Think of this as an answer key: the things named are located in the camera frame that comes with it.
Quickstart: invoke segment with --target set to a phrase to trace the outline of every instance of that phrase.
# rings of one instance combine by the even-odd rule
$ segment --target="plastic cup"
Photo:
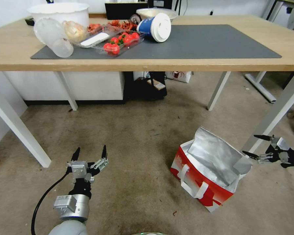
[[[42,43],[46,44],[57,56],[69,57],[74,48],[68,41],[62,25],[51,18],[43,18],[35,22],[34,32]]]
[[[167,14],[159,13],[155,17],[141,21],[137,26],[137,31],[146,33],[157,42],[164,42],[171,33],[170,18]]]

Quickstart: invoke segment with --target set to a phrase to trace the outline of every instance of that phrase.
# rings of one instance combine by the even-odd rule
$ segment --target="blue paper cup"
[[[159,13],[155,17],[141,21],[137,26],[137,31],[146,33],[157,42],[164,42],[171,33],[170,18],[164,13]]]

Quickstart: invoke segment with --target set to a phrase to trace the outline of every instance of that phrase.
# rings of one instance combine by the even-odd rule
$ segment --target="wooden tabletop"
[[[93,23],[106,23],[103,18]],[[172,24],[229,24],[282,58],[271,59],[94,59],[30,57],[44,45],[24,20],[0,28],[0,71],[294,71],[294,31],[255,16],[180,16]]]

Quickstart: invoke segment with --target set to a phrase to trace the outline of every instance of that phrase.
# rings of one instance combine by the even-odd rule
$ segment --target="metal table leg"
[[[256,127],[253,134],[249,137],[248,141],[244,144],[242,150],[247,152],[254,152],[261,143],[261,139],[255,138],[253,135],[269,135],[275,125],[287,113],[287,111],[294,104],[294,77],[286,86],[281,96],[277,99],[272,106],[269,113],[264,117],[260,124]]]
[[[226,83],[226,81],[228,80],[229,76],[231,74],[231,71],[227,71],[227,72],[223,72],[220,79],[219,79],[219,82],[212,94],[212,97],[209,101],[209,104],[207,106],[207,109],[209,111],[211,111],[213,109],[213,107],[215,106],[220,94],[221,94],[221,91]]]
[[[254,78],[249,73],[245,74],[244,76],[270,103],[274,103],[277,99],[260,84],[260,81],[265,74],[266,71],[261,71],[257,74],[256,78]]]
[[[63,91],[64,91],[64,93],[65,93],[65,95],[66,95],[72,109],[74,111],[76,111],[78,106],[76,104],[74,95],[71,92],[71,89],[69,87],[69,84],[68,84],[63,72],[58,71],[58,72],[54,72],[54,74],[55,74],[56,78],[58,79],[59,83],[61,84],[61,86],[63,88]]]
[[[26,148],[34,155],[43,167],[49,167],[51,160],[37,140],[19,118],[17,113],[0,93],[0,117],[11,128]]]

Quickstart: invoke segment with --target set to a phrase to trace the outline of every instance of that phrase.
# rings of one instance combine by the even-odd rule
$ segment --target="white cup lid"
[[[155,16],[151,26],[151,33],[158,42],[164,42],[168,39],[171,33],[171,21],[168,15],[159,13]]]
[[[159,23],[158,34],[161,38],[168,38],[171,33],[171,23],[168,21],[162,21]]]

